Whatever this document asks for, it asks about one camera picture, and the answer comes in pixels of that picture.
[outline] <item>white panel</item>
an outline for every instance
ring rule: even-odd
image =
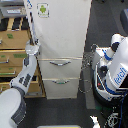
[[[82,66],[82,60],[51,60],[51,61],[38,61],[42,73],[42,79],[47,78],[79,78]]]
[[[57,84],[54,80],[44,80],[44,87],[47,99],[77,98],[78,79],[69,80],[65,84]]]
[[[41,41],[39,59],[83,56],[91,0],[30,0],[37,37]],[[38,15],[37,4],[49,5],[49,17]]]

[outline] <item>drawer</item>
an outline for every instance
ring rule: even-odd
[[[79,79],[44,80],[47,99],[77,98]]]
[[[25,57],[25,50],[0,50],[0,67],[22,66]]]
[[[25,49],[29,40],[28,31],[2,31],[0,40],[0,49]]]
[[[38,61],[43,79],[80,77],[82,59]]]
[[[0,93],[9,89],[10,82],[1,82],[0,83]],[[41,87],[39,86],[39,81],[31,81],[28,93],[32,93],[32,92],[40,92],[41,91]]]
[[[24,14],[21,13],[22,8],[24,8],[24,6],[0,7],[4,17],[25,17],[26,13]]]
[[[15,77],[22,70],[22,67],[0,67],[0,77]]]

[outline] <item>robot body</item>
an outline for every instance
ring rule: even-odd
[[[113,101],[117,103],[128,89],[124,85],[128,74],[127,55],[128,37],[124,38],[119,34],[113,35],[111,47],[96,49],[92,64],[93,90],[105,104],[114,104]]]

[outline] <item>sticker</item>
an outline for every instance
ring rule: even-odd
[[[39,17],[47,18],[49,17],[49,6],[48,4],[37,4],[37,10]]]
[[[7,34],[9,39],[13,39],[13,35],[12,34]]]
[[[9,70],[12,70],[13,68],[8,68]]]
[[[13,54],[14,58],[26,58],[27,54]]]
[[[5,55],[1,55],[1,58],[5,58],[6,56]]]
[[[27,7],[28,7],[29,9],[32,8],[32,4],[31,4],[30,0],[27,0]]]
[[[7,13],[11,13],[11,14],[19,14],[20,13],[20,9],[15,9],[15,10],[7,10]]]

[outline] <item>gray drawer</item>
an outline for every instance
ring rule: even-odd
[[[47,99],[77,98],[79,79],[44,80],[43,83]]]
[[[4,17],[25,17],[26,13],[22,14],[24,6],[0,7]]]
[[[0,0],[0,6],[24,5],[23,0]]]
[[[42,79],[80,77],[82,59],[39,60],[38,62]]]

